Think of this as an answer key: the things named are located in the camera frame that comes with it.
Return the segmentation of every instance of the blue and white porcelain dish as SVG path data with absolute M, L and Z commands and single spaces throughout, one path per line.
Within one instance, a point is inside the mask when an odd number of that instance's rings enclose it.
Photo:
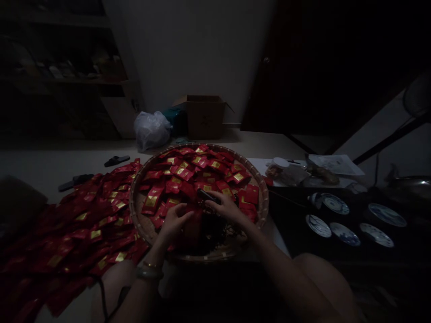
M 389 238 L 386 233 L 384 233 L 382 230 L 379 230 L 375 226 L 372 226 L 368 223 L 361 223 L 359 225 L 359 228 L 361 228 L 361 231 L 365 233 L 371 240 L 382 245 L 383 247 L 394 247 L 394 242 L 392 241 L 392 239 Z
M 368 204 L 368 209 L 372 214 L 374 214 L 377 218 L 382 220 L 383 222 L 386 222 L 388 224 L 391 224 L 395 227 L 405 227 L 407 226 L 406 220 L 399 215 L 394 210 L 391 210 L 390 208 L 377 204 L 377 203 L 370 203 Z
M 331 211 L 341 215 L 349 214 L 350 210 L 347 204 L 335 195 L 323 193 L 322 198 L 323 204 L 325 204 Z
M 361 245 L 361 240 L 359 240 L 358 236 L 350 230 L 348 227 L 336 222 L 332 222 L 329 224 L 332 233 L 334 233 L 340 240 L 348 245 L 353 247 L 357 247 Z
M 324 238 L 329 238 L 332 235 L 331 229 L 329 226 L 321 219 L 315 215 L 307 214 L 305 217 L 305 221 L 307 222 L 310 229 L 312 229 L 315 233 Z

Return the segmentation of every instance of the cardboard box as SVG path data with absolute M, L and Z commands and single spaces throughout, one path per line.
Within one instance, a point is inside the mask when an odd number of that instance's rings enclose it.
M 220 139 L 226 102 L 219 96 L 186 95 L 173 104 L 187 111 L 189 139 Z

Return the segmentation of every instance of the right hand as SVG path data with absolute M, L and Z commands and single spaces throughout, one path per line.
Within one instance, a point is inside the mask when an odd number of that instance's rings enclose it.
M 235 223 L 247 219 L 247 216 L 235 205 L 230 196 L 215 191 L 209 191 L 207 193 L 217 197 L 221 201 L 221 205 L 213 201 L 205 201 L 205 204 L 215 209 L 224 218 Z

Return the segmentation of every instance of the woven bamboo basket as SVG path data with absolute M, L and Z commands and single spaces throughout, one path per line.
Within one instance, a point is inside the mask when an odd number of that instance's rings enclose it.
M 154 228 L 151 220 L 144 214 L 141 214 L 142 206 L 144 204 L 144 200 L 146 195 L 143 195 L 139 191 L 139 185 L 141 180 L 145 177 L 147 171 L 149 171 L 153 165 L 158 164 L 160 159 L 158 158 L 160 155 L 168 152 L 172 149 L 181 149 L 181 148 L 192 148 L 195 150 L 199 147 L 200 144 L 184 144 L 170 147 L 159 154 L 151 157 L 139 170 L 137 173 L 131 188 L 131 196 L 129 200 L 129 208 L 132 214 L 133 223 L 138 230 L 139 234 L 144 237 L 144 239 L 150 244 L 153 245 L 157 239 L 157 232 Z M 257 169 L 243 156 L 240 154 L 222 146 L 218 146 L 215 144 L 207 144 L 207 146 L 215 152 L 227 152 L 230 153 L 234 158 L 235 164 L 242 164 L 248 172 L 252 175 L 250 180 L 250 184 L 259 186 L 259 204 L 257 206 L 257 214 L 258 220 L 256 221 L 256 226 L 260 229 L 266 222 L 266 217 L 268 215 L 268 205 L 269 205 L 269 194 L 268 189 L 266 187 L 266 183 Z M 236 254 L 241 252 L 247 245 L 247 238 L 240 237 L 226 239 L 223 245 L 218 246 L 215 250 L 211 251 L 209 254 L 205 256 L 192 256 L 186 254 L 174 254 L 173 257 L 177 260 L 185 261 L 185 262 L 218 262 L 223 260 L 228 260 L 234 257 Z

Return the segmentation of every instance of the white paper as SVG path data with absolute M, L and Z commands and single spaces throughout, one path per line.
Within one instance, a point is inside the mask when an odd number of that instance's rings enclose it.
M 324 167 L 334 174 L 349 176 L 365 175 L 365 173 L 350 160 L 348 155 L 309 155 L 309 158 L 317 166 Z

